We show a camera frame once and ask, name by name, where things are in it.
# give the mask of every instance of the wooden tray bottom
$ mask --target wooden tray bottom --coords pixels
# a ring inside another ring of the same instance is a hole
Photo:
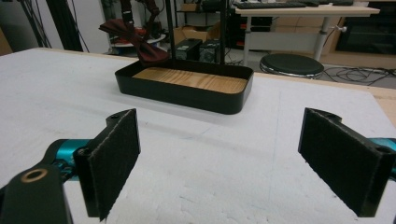
[[[248,84],[247,80],[238,77],[222,77],[161,67],[146,68],[133,77],[224,93],[241,92]]]

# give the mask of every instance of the black stool seat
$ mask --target black stool seat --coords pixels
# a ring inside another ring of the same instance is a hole
[[[270,54],[262,57],[260,69],[263,72],[292,76],[315,78],[324,70],[315,59],[295,54]]]

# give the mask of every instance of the white table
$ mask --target white table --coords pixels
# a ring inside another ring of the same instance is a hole
[[[134,59],[29,49],[0,57],[0,185],[60,138],[94,138],[136,108],[142,152],[106,223],[392,223],[395,182],[375,218],[358,218],[297,152],[304,108],[333,112],[366,137],[396,130],[372,94],[254,77],[231,116],[121,94]],[[64,184],[75,223],[88,218],[78,182]]]
[[[245,31],[244,66],[248,65],[250,49],[272,50],[309,50],[314,51],[314,59],[319,60],[330,26],[331,17],[368,17],[379,13],[379,9],[369,7],[297,7],[271,9],[239,9],[235,10],[241,17],[247,17]],[[323,17],[318,34],[251,32],[252,17]]]

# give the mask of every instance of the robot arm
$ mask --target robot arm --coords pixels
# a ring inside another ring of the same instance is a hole
[[[88,216],[103,220],[139,153],[134,109],[108,117],[94,139],[53,142],[42,161],[0,189],[0,223],[73,223],[63,189],[69,179],[79,181]]]

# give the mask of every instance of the wooden desk top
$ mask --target wooden desk top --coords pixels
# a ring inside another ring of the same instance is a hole
[[[270,9],[235,9],[241,16],[284,16],[284,17],[368,17],[378,14],[379,9],[370,7],[295,7],[295,8],[270,8]]]

